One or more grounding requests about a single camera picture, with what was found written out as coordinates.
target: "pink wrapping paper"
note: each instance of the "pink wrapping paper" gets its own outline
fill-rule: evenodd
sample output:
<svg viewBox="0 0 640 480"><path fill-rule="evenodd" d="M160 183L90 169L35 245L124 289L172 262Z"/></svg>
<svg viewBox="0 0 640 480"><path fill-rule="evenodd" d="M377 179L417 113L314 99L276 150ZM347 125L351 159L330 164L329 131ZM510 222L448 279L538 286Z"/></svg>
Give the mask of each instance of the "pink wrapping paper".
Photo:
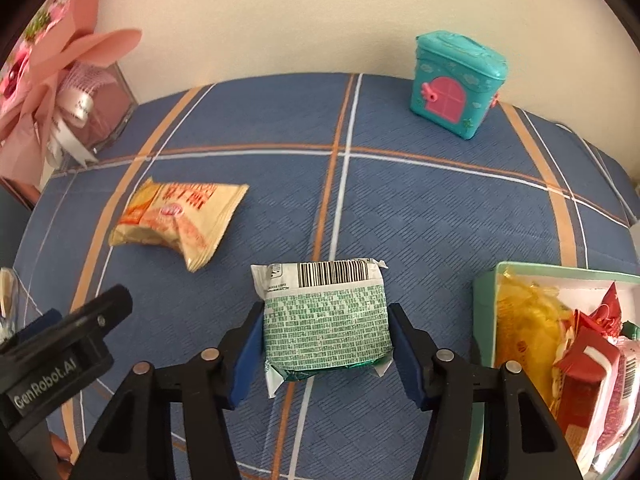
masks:
<svg viewBox="0 0 640 480"><path fill-rule="evenodd" d="M33 46L15 94L0 114L0 176L34 186L42 176L56 93L66 70L76 61L106 68L142 36L137 29L94 34L98 0L69 0L68 5L66 14Z"/></svg>

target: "teal lid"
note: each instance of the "teal lid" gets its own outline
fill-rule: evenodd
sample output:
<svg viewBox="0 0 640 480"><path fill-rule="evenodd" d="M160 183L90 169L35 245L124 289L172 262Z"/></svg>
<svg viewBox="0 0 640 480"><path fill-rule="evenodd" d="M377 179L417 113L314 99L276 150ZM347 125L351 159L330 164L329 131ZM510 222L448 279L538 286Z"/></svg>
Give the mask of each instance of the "teal lid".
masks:
<svg viewBox="0 0 640 480"><path fill-rule="evenodd" d="M418 41L418 59L420 59L420 50L426 50L493 79L504 81L509 73L507 60L502 54L461 34L436 30L418 36L416 40Z"/></svg>

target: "green and white snack package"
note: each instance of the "green and white snack package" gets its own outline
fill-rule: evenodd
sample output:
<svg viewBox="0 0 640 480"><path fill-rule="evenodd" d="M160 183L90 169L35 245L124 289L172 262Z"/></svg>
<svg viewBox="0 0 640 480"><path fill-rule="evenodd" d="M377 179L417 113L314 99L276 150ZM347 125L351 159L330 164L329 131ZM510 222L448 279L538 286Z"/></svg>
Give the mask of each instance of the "green and white snack package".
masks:
<svg viewBox="0 0 640 480"><path fill-rule="evenodd" d="M285 381L372 365L382 377L392 347L385 287L372 258L251 266L264 300L269 397Z"/></svg>

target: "human hand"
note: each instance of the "human hand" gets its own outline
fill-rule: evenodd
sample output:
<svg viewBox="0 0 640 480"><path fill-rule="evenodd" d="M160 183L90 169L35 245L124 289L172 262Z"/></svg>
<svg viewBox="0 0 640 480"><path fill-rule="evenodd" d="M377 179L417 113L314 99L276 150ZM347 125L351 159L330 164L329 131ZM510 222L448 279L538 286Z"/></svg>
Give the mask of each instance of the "human hand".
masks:
<svg viewBox="0 0 640 480"><path fill-rule="evenodd" d="M67 480L71 475L71 448L62 440L59 436L51 433L51 445L53 446L53 452L58 457L58 474L62 480Z"/></svg>

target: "pink door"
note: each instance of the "pink door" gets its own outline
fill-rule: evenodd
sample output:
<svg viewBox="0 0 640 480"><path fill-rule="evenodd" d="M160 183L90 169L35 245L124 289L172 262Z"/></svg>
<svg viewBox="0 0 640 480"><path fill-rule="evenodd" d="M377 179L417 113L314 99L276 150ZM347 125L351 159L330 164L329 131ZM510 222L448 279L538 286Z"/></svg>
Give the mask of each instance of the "pink door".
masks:
<svg viewBox="0 0 640 480"><path fill-rule="evenodd" d="M450 77L437 77L429 86L436 95L436 100L428 100L426 110L456 124L465 109L466 101L466 94L460 83Z"/></svg>

